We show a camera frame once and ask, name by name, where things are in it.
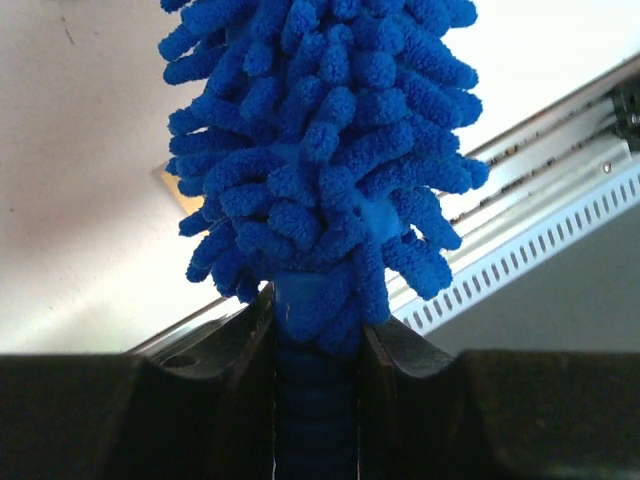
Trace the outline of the yellow grey calculator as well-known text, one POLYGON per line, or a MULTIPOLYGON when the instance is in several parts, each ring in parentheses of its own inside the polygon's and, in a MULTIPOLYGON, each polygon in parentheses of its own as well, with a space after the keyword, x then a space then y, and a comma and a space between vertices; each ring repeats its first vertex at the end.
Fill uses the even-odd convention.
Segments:
POLYGON ((167 190, 172 199, 181 210, 187 215, 195 213, 204 203, 201 197, 188 197, 183 195, 178 189, 179 178, 168 173, 165 165, 160 165, 153 170, 153 175, 160 181, 161 185, 167 190))

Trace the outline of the blue microfiber duster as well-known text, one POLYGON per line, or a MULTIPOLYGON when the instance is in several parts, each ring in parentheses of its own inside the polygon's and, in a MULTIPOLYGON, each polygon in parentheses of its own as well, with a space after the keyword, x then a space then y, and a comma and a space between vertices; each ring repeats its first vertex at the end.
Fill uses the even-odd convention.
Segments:
POLYGON ((482 112, 477 72, 444 43, 470 1, 164 1, 164 81, 203 91, 172 113, 168 172, 201 197, 191 282, 249 303, 274 288, 275 475, 353 479, 363 329, 391 316, 387 271, 447 288, 461 238, 440 193, 488 167, 457 130, 482 112))

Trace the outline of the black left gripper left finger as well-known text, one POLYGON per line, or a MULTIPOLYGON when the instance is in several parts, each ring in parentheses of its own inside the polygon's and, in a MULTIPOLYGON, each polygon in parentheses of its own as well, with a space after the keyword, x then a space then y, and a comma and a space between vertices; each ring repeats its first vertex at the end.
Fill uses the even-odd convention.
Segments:
POLYGON ((131 354, 5 355, 5 479, 268 479, 273 290, 131 354))

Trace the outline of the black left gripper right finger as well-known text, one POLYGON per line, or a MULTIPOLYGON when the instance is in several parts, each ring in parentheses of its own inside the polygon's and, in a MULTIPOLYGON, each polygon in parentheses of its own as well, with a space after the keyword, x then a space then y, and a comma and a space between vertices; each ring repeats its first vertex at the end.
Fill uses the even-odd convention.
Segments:
POLYGON ((365 479, 635 479, 635 353, 467 350, 399 321, 360 356, 365 479))

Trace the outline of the black aluminium rail base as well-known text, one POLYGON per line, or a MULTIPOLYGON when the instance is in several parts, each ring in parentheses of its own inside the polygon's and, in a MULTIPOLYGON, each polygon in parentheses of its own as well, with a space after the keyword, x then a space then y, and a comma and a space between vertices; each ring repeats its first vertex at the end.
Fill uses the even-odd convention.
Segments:
POLYGON ((479 147, 487 184, 440 195, 462 239, 448 257, 451 285, 426 301, 390 275, 393 315, 426 335, 635 207, 638 83, 631 57, 479 147))

